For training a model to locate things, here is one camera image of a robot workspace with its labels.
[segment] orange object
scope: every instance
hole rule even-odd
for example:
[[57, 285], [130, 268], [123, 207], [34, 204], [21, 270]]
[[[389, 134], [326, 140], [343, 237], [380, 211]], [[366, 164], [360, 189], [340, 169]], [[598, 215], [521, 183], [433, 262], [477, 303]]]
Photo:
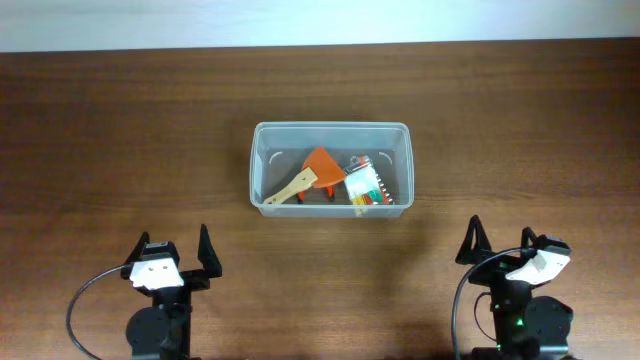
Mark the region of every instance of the orange object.
[[[313, 150], [311, 155], [304, 161], [304, 164], [302, 164], [302, 170], [308, 167], [318, 176], [318, 180], [313, 183], [313, 187], [316, 189], [327, 188], [329, 198], [334, 196], [332, 185], [344, 181], [347, 176], [322, 146], [318, 146]], [[298, 193], [298, 199], [300, 202], [304, 201], [304, 192]]]

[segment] white wall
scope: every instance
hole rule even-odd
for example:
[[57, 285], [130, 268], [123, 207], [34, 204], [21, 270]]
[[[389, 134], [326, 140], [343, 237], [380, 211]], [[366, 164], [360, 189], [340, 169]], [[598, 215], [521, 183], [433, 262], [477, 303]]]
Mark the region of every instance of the white wall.
[[640, 0], [0, 0], [0, 51], [640, 36]]

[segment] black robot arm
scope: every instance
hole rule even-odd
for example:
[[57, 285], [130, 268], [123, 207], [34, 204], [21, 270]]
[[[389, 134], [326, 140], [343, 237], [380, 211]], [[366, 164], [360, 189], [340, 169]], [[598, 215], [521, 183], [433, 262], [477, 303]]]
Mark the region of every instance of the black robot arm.
[[[525, 228], [519, 252], [520, 257], [496, 256], [480, 218], [471, 218], [456, 263], [475, 265], [469, 282], [490, 289], [497, 343], [495, 348], [473, 349], [473, 359], [555, 360], [569, 352], [573, 311], [554, 298], [532, 297], [532, 290], [548, 283], [567, 265], [571, 250], [560, 239], [536, 236]], [[457, 351], [455, 331], [452, 336]]]
[[150, 243], [142, 234], [120, 276], [152, 298], [152, 306], [136, 312], [127, 324], [132, 359], [174, 360], [190, 356], [191, 293], [209, 289], [209, 279], [222, 276], [207, 227], [200, 228], [198, 260], [202, 269], [178, 272], [180, 257], [171, 242]]

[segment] wooden table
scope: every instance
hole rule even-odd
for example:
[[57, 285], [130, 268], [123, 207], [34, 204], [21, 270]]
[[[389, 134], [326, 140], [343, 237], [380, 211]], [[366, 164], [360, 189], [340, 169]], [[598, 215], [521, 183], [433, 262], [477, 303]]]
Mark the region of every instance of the wooden table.
[[[253, 129], [281, 120], [407, 124], [414, 205], [388, 220], [262, 217]], [[145, 230], [197, 267], [201, 223], [224, 276], [193, 296], [193, 355], [446, 354], [473, 214], [495, 250], [525, 226], [572, 246], [537, 293], [574, 309], [578, 357], [640, 351], [637, 39], [4, 54], [0, 160], [3, 359], [83, 358], [64, 330], [76, 289]], [[473, 322], [481, 291], [463, 294], [466, 351], [492, 345]], [[80, 299], [74, 328], [125, 359], [127, 320], [148, 304], [114, 276]]]

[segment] clear plastic container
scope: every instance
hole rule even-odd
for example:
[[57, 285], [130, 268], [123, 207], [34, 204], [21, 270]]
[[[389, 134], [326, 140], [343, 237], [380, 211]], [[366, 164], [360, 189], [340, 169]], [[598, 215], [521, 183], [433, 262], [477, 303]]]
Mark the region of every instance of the clear plastic container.
[[[341, 168], [353, 156], [367, 155], [393, 198], [393, 205], [352, 205], [344, 183], [311, 188], [304, 203], [294, 196], [282, 204], [263, 204], [284, 188], [318, 146], [324, 146]], [[398, 217], [413, 204], [413, 152], [409, 128], [385, 122], [265, 122], [256, 126], [251, 148], [249, 192], [262, 215], [273, 217]]]

